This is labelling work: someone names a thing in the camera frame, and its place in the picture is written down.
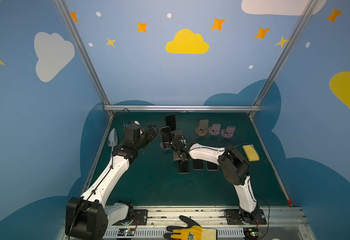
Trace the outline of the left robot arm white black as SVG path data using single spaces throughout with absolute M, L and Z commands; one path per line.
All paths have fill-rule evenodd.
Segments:
M 116 129 L 109 134 L 110 161 L 95 182 L 78 198 L 72 197 L 66 205 L 65 234 L 80 240 L 101 240 L 109 226 L 130 225 L 134 219 L 134 205 L 117 201 L 107 207 L 107 200 L 122 175 L 158 135 L 158 126 L 149 124 L 142 128 L 137 121 L 129 122 L 124 128 L 121 141 Z

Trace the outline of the grey stand of pink phone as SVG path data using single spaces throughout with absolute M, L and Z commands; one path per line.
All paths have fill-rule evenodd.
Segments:
M 182 139 L 183 138 L 183 131 L 182 130 L 175 131 L 174 138 Z

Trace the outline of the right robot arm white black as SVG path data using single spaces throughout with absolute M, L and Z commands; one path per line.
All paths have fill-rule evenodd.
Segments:
M 202 160 L 220 166 L 226 180 L 235 187 L 242 220 L 251 222 L 256 218 L 260 208 L 251 186 L 249 162 L 238 149 L 214 148 L 198 143 L 187 145 L 179 136 L 165 146 L 173 149 L 182 161 Z

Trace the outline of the silver phone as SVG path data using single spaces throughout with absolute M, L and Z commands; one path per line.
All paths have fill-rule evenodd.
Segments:
M 161 135 L 161 146 L 164 150 L 168 150 L 171 148 L 172 144 L 172 132 L 171 128 L 169 126 L 162 127 L 159 129 L 160 135 Z

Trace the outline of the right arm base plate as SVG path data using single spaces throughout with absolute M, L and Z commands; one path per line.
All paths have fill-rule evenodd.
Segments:
M 267 219 L 262 209 L 251 213 L 242 209 L 226 209 L 224 211 L 228 225 L 266 225 Z

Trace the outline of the round wooden phone stand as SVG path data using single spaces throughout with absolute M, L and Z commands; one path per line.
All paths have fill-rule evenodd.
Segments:
M 195 129 L 195 133 L 204 137 L 208 134 L 209 120 L 200 120 L 198 126 Z

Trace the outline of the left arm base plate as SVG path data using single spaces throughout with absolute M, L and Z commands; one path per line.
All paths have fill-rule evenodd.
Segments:
M 148 219 L 148 210 L 147 209 L 137 209 L 128 211 L 127 216 L 112 224 L 112 226 L 132 226 L 138 224 L 139 226 L 145 226 Z

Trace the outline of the pink phone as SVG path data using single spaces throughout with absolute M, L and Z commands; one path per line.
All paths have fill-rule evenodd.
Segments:
M 179 174 L 188 174 L 190 172 L 189 161 L 187 160 L 178 161 L 177 169 Z

